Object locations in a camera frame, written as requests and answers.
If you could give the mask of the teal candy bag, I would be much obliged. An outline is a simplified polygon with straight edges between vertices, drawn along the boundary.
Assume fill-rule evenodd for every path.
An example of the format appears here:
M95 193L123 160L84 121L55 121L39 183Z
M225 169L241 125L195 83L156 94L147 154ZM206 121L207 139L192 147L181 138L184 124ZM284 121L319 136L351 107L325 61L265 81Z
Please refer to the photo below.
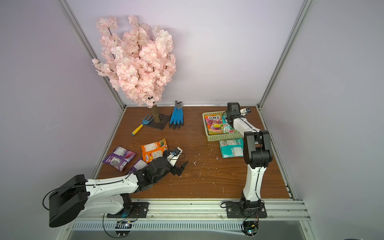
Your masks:
M244 156L243 139L220 140L219 144L224 159Z
M236 133L237 130L235 130L228 122L227 120L227 114L226 113L223 113L222 115L222 122L223 122L223 126L222 126L222 131L224 134L232 134L232 133Z

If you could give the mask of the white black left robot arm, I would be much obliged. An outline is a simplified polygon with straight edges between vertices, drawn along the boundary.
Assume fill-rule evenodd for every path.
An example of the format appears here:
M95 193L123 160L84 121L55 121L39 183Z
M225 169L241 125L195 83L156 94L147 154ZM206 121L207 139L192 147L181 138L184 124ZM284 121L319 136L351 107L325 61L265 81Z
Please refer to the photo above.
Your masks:
M49 227L64 226L77 217L107 214L120 218L123 212L130 215L133 205L130 195L152 188L168 174L181 176L187 163L177 166L178 157L160 157L148 166L122 177L86 179L76 175L45 195L49 205Z

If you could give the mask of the orange candy bag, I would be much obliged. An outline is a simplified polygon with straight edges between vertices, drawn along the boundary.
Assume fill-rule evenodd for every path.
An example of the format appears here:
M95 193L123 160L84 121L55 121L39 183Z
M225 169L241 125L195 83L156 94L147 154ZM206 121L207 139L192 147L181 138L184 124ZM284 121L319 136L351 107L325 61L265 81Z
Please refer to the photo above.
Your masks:
M158 142L143 145L141 148L143 152L143 161L148 164L151 161L162 157L164 151L168 149L168 145L166 139L162 139Z
M206 115L205 123L207 127L207 133L209 136L223 134L222 115Z

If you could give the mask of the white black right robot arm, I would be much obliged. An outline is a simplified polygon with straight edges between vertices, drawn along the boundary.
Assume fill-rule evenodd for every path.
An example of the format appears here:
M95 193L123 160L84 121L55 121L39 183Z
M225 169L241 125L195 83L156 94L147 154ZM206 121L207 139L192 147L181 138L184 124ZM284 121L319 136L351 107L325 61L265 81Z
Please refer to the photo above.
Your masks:
M226 120L243 136L243 157L247 165L246 184L240 200L243 213L264 211L264 201L261 198L263 177L273 160L271 136L268 131L262 131L253 126L246 115L249 108L241 109L237 102L229 102Z

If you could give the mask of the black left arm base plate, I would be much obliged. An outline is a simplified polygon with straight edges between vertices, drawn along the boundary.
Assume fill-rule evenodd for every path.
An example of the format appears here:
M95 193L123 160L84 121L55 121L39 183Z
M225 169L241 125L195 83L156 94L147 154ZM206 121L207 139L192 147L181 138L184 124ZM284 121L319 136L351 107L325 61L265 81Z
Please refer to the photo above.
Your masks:
M116 214L107 214L107 218L112 219L144 219L147 217L150 203L148 202L133 202L131 206L124 206Z

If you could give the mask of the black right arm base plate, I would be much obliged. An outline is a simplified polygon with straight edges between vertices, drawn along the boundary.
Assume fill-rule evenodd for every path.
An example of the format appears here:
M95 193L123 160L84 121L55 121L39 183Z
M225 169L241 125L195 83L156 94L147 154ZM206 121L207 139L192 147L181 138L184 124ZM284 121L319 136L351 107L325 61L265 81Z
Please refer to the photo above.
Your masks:
M239 202L227 201L221 204L226 209L227 218L239 219L243 218L260 218L268 217L264 201L255 202L240 200Z

